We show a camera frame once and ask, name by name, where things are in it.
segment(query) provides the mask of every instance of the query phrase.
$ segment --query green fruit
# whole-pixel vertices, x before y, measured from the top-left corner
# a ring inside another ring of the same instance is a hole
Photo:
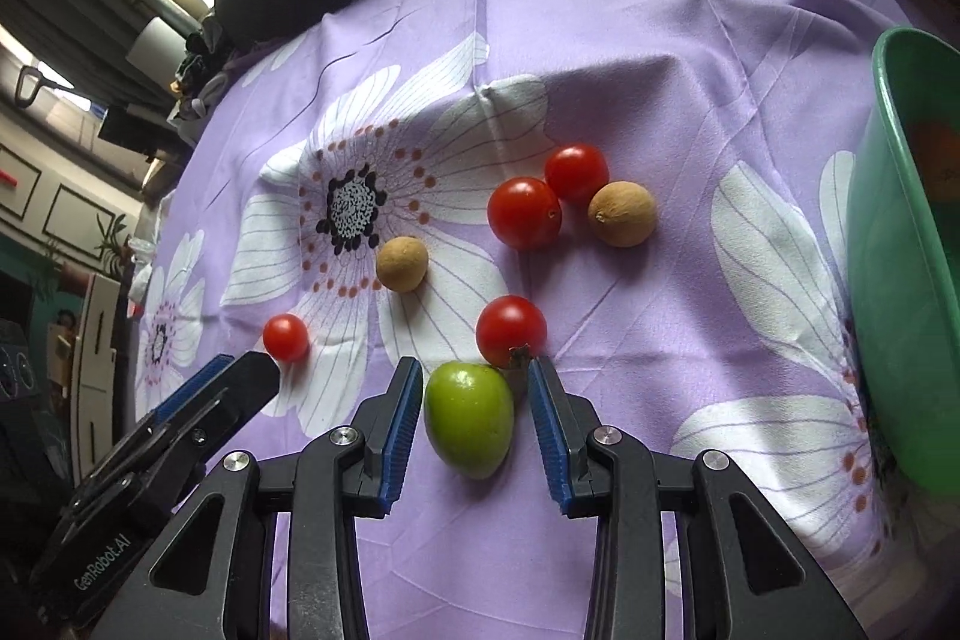
[[[448,362],[438,366],[424,394],[430,444],[458,472],[484,480],[496,472],[514,435],[514,397],[493,367]]]

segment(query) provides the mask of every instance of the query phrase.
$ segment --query cloth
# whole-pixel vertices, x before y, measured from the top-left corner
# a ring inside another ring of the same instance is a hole
[[[223,39],[223,29],[213,14],[203,19],[202,33],[203,42],[205,42],[209,52],[216,52],[218,47],[229,47],[229,42]],[[213,110],[227,93],[227,89],[237,81],[238,76],[243,76],[253,64],[264,60],[264,54],[272,52],[282,44],[286,43],[282,40],[275,40],[258,44],[249,52],[241,53],[235,50],[231,52],[229,60],[224,63],[222,70],[213,74],[208,82],[200,87],[197,95],[181,98],[176,104],[170,124],[176,128],[179,138],[183,139],[191,148],[196,148],[200,136],[203,135],[203,131],[206,130],[206,126],[213,116]],[[184,63],[191,61],[192,58],[195,58],[195,56],[191,56]]]
[[[385,389],[403,355],[479,360],[473,325],[533,300],[565,387],[652,450],[737,461],[873,637],[955,587],[960,510],[877,480],[846,294],[846,196],[894,0],[358,0],[261,60],[209,121],[157,250],[137,414],[219,352],[299,314],[312,348],[229,448],[298,451]],[[565,209],[519,254],[493,188],[587,142],[659,200],[649,242],[600,244]],[[376,247],[426,242],[411,295]],[[388,519],[357,528],[374,638],[582,636],[595,523],[547,492],[529,411],[488,482],[422,429]],[[284,621],[285,552],[274,617]],[[675,531],[664,533],[679,638]]]

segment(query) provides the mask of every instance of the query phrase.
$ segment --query red cherry tomato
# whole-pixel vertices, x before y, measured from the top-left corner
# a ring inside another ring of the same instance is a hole
[[[593,145],[560,148],[547,159],[544,175],[560,199],[581,207],[610,181],[603,153]]]
[[[557,194],[544,181],[515,177],[493,191],[487,221],[503,244],[515,250],[536,250],[557,239],[563,212]]]
[[[310,335],[299,317],[272,316],[263,327],[263,346],[279,362],[299,362],[310,350]]]
[[[493,366],[510,366],[510,351],[529,346],[531,356],[546,347],[546,319],[536,305],[522,296],[493,299],[477,319],[477,347]]]

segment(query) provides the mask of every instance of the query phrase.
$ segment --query green plastic bowl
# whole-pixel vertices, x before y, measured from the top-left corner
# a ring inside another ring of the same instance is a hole
[[[923,121],[960,132],[960,52],[894,28],[874,48],[874,81],[847,205],[865,383],[904,473],[960,494],[960,204],[931,210],[904,135]]]

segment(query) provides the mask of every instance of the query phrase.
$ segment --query white flower print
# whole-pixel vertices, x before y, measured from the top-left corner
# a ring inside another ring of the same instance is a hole
[[[277,49],[276,52],[271,52],[265,58],[257,61],[251,68],[243,75],[243,79],[240,80],[241,87],[246,88],[248,85],[256,80],[264,71],[266,71],[267,66],[270,67],[270,71],[276,71],[278,68],[283,66],[284,63],[293,55],[299,48],[301,44],[304,43],[306,39],[307,32],[301,33],[295,39],[291,39],[287,44],[285,44],[280,49]]]
[[[164,272],[155,266],[140,321],[136,357],[136,417],[141,418],[184,384],[181,370],[197,357],[203,335],[203,280],[184,294],[200,258],[203,231],[184,235]]]
[[[475,88],[427,125],[425,109],[469,84],[487,58],[472,34],[397,90],[400,67],[383,68],[323,112],[308,138],[260,172],[265,193],[248,201],[222,305],[272,301],[299,287],[291,312],[310,333],[308,357],[285,365],[265,413],[296,408],[320,434],[352,409],[363,381],[371,309],[393,362],[412,354],[427,370],[480,360],[473,324],[506,284],[479,247],[438,223],[486,223],[488,196],[504,179],[539,172],[546,88],[516,76]],[[421,238],[424,283],[397,295],[376,279],[384,242]]]
[[[820,212],[841,274],[853,153],[827,161]],[[700,408],[675,433],[670,453],[729,453],[853,602],[883,584],[887,610],[920,586],[923,568],[888,579],[890,525],[872,475],[867,424],[856,392],[853,348],[840,287],[808,220],[744,162],[720,181],[710,223],[720,268],[763,344],[826,381],[822,394],[761,396]],[[860,544],[850,550],[857,531]],[[667,584],[679,590],[676,543],[665,555]],[[875,619],[875,605],[863,617]]]

